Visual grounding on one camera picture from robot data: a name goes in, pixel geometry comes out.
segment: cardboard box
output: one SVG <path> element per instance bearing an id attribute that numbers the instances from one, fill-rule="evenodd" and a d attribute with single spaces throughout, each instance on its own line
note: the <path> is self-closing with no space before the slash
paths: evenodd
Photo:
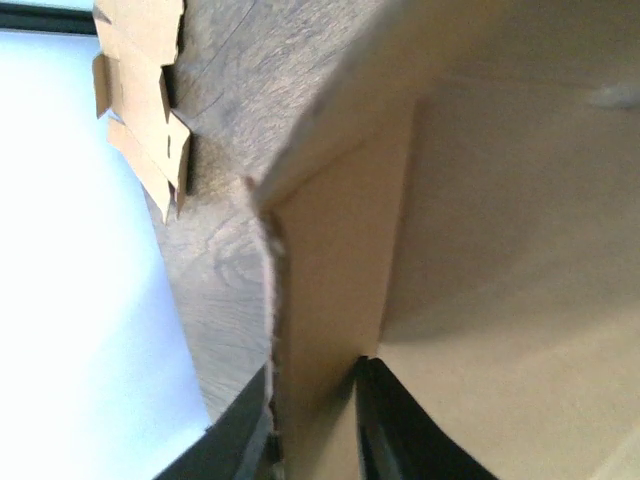
<path id="1" fill-rule="evenodd" d="M 360 478 L 360 355 L 501 479 L 637 434 L 640 121 L 593 99 L 638 38 L 634 2 L 416 0 L 353 46 L 252 194 L 287 478 Z"/>
<path id="2" fill-rule="evenodd" d="M 177 56 L 182 0 L 96 0 L 102 52 L 93 62 L 96 114 L 167 220 L 184 203 L 189 129 L 171 111 L 162 67 Z"/>

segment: cardboard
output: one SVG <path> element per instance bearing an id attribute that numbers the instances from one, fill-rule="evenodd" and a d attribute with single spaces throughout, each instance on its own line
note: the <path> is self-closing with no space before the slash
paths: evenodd
<path id="1" fill-rule="evenodd" d="M 253 192 L 287 478 L 359 478 L 360 355 L 498 478 L 637 451 L 640 117 L 590 99 L 639 81 L 638 30 L 634 3 L 416 0 L 347 54 Z"/>
<path id="2" fill-rule="evenodd" d="M 98 0 L 94 7 L 102 48 L 93 62 L 96 114 L 111 109 L 119 118 L 109 122 L 116 129 L 108 133 L 110 143 L 124 154 L 165 221 L 172 198 L 167 185 L 176 213 L 186 188 L 190 132 L 171 111 L 162 73 L 177 55 L 183 9 L 182 0 Z"/>

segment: wood grain surface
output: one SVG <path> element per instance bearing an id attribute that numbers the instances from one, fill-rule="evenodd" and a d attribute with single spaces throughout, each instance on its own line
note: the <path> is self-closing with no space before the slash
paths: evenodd
<path id="1" fill-rule="evenodd" d="M 150 209 L 215 421 L 262 366 L 256 228 L 239 194 L 260 178 L 345 48 L 385 0 L 187 0 L 172 105 L 193 133 L 179 220 Z"/>

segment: wooden table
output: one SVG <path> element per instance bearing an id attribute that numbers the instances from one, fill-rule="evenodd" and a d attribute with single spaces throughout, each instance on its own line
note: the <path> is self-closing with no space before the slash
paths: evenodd
<path id="1" fill-rule="evenodd" d="M 385 0 L 187 0 L 172 105 L 193 132 L 189 194 L 150 204 L 212 420 L 268 350 L 255 225 L 239 176 L 265 172 L 297 117 Z"/>

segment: folded cardboard wall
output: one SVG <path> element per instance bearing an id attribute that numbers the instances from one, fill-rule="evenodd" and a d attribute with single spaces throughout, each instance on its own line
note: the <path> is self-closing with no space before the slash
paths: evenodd
<path id="1" fill-rule="evenodd" d="M 254 195 L 288 254 L 274 358 L 290 478 L 357 478 L 353 410 L 326 412 L 350 405 L 341 383 L 378 335 L 500 478 L 589 478 L 640 421 L 640 122 L 590 103 L 640 79 L 640 8 L 515 1 L 483 42 L 496 2 L 450 3 L 387 11 Z M 385 152 L 409 137 L 403 111 L 413 142 Z"/>
<path id="2" fill-rule="evenodd" d="M 167 220 L 185 198 L 189 129 L 171 111 L 162 67 L 177 56 L 182 0 L 98 0 L 102 53 L 93 63 L 96 114 L 111 109 L 109 142 L 127 159 Z"/>

